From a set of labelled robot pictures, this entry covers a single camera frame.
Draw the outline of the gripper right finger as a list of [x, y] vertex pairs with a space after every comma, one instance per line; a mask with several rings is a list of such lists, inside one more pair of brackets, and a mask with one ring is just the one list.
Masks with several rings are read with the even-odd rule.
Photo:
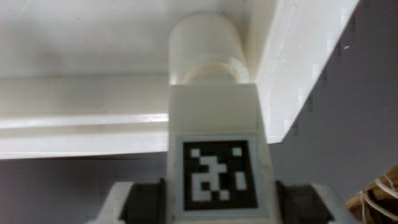
[[326, 224], [362, 224], [348, 211], [333, 189], [321, 184], [314, 184], [312, 188], [317, 193], [328, 212], [332, 214], [332, 220]]

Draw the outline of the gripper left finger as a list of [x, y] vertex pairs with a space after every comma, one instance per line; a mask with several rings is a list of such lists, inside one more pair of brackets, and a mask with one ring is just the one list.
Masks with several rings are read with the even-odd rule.
[[127, 195], [133, 182], [115, 182], [108, 191], [97, 216], [85, 224], [126, 224], [120, 219], [122, 208], [127, 201]]

